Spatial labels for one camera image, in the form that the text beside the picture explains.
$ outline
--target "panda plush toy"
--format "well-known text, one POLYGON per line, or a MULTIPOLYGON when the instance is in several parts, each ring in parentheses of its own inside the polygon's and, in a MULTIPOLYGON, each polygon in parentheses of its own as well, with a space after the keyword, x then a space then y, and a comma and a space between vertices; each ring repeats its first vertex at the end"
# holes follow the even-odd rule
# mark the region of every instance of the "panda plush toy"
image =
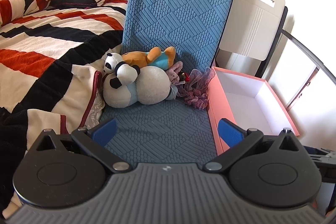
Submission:
POLYGON ((104 72, 114 73, 115 77, 110 79, 109 84, 113 89, 118 89, 133 83, 140 74, 140 68, 137 65, 129 66, 120 54, 113 52, 107 54, 104 72))
POLYGON ((133 83, 115 89, 111 83, 117 82, 118 77, 119 73, 117 76, 111 73, 104 81, 103 97, 111 107, 124 108, 135 102, 152 105, 169 99, 171 93, 169 77, 158 67, 141 68, 139 76, 133 83))

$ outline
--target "gray ribbed surface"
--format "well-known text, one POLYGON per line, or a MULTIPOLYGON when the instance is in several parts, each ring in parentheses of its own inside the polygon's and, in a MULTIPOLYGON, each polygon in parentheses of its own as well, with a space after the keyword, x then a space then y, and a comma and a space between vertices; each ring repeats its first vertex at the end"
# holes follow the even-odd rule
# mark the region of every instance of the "gray ribbed surface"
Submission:
POLYGON ((291 211, 255 207, 235 196, 221 175, 196 164, 139 164, 113 175, 104 190, 73 208, 47 211, 23 206, 9 224, 317 224, 310 206, 291 211))

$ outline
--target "chair backrest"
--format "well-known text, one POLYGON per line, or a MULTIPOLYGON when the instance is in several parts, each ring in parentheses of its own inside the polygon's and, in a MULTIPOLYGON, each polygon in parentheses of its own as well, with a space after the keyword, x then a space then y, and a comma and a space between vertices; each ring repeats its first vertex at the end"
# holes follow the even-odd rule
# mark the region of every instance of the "chair backrest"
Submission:
POLYGON ((175 46, 184 71, 204 71, 216 53, 232 0, 129 0, 122 52, 175 46))

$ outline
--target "orange plush toy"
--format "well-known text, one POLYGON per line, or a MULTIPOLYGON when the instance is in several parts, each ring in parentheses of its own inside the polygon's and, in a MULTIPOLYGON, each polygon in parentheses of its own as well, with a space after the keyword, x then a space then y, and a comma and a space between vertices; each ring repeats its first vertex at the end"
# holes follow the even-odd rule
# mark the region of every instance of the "orange plush toy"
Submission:
POLYGON ((128 52, 123 54, 122 58, 131 67, 133 65, 137 65, 139 68, 155 66, 168 70, 174 64, 175 55, 176 50, 171 46, 163 52, 159 47, 154 47, 149 52, 128 52))

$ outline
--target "pink box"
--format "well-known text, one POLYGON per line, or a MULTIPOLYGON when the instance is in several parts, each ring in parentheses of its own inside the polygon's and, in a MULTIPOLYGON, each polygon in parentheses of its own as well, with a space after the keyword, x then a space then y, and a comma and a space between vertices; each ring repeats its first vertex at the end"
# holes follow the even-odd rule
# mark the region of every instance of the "pink box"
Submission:
POLYGON ((208 86, 209 119, 217 154, 229 146, 218 135, 218 123, 227 118, 243 129, 257 128, 265 135, 278 135, 289 127, 299 135, 283 104, 266 80, 212 67, 215 77, 208 86))

